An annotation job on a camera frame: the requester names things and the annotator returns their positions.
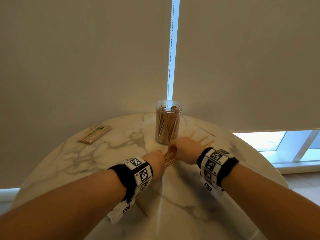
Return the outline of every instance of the beige window shade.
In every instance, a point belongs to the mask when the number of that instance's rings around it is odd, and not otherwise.
[[[320,127],[320,0],[180,0],[173,99],[235,132]]]
[[[0,10],[0,189],[21,186],[80,130],[166,98],[171,0],[1,0]]]

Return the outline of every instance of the person's left hand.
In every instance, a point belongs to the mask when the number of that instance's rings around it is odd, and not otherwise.
[[[145,154],[142,159],[151,165],[153,170],[152,179],[157,180],[162,177],[165,172],[165,157],[161,150]]]

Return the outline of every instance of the marble table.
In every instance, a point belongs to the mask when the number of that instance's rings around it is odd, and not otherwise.
[[[167,150],[154,140],[155,113],[121,116],[103,124],[112,129],[92,145],[76,142],[91,129],[87,128],[54,149],[27,178],[13,207],[120,160]],[[213,146],[223,146],[242,164],[288,186],[272,164],[240,138],[218,126],[182,116],[179,134],[193,131],[195,140],[204,136],[208,136],[204,143],[217,140]],[[210,195],[200,182],[199,171],[196,165],[174,162],[162,179],[153,181],[137,197],[140,208],[134,204],[116,225],[103,219],[86,239],[266,239],[227,193],[216,191],[215,198]]]

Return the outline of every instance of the forearm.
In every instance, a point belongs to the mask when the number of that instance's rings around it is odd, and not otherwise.
[[[320,239],[320,207],[237,164],[222,187],[268,239]]]
[[[113,170],[78,179],[4,214],[1,239],[83,239],[125,194]]]

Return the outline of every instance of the black and white square pattern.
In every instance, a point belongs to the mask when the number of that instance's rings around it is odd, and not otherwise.
[[[141,188],[140,188],[140,192],[144,191],[148,185],[148,182],[149,180],[145,181],[142,185],[141,185]]]
[[[211,190],[212,190],[212,188],[209,186],[209,184],[208,184],[208,183],[205,183],[204,185],[205,185],[205,187],[206,187],[209,191],[211,191]]]
[[[227,152],[227,151],[225,151],[225,150],[223,150],[223,149],[219,149],[218,151],[221,152],[221,153],[223,153],[223,154],[225,154],[225,155],[226,155],[226,154],[229,154],[229,152]]]
[[[142,164],[142,162],[139,161],[137,158],[132,158],[132,159],[130,160],[130,163],[132,163],[132,164],[133,164],[134,166],[136,166],[136,167]]]
[[[123,214],[125,214],[130,209],[130,203],[127,205],[127,207],[123,210]]]
[[[211,180],[211,173],[208,171],[208,170],[204,170],[204,177],[207,177],[208,179],[210,179]]]
[[[205,168],[208,169],[210,172],[212,172],[214,170],[214,166],[216,165],[216,163],[210,159],[208,159],[208,161],[205,164]]]
[[[216,160],[216,161],[218,161],[220,158],[222,158],[222,154],[221,153],[219,153],[219,152],[217,152],[217,151],[214,151],[211,155],[210,155],[210,157],[213,159],[213,160]]]
[[[139,174],[140,174],[141,182],[145,181],[149,177],[146,168],[144,170],[140,171]]]
[[[211,180],[209,180],[208,178],[204,177],[204,179],[208,182],[208,184],[212,185]]]

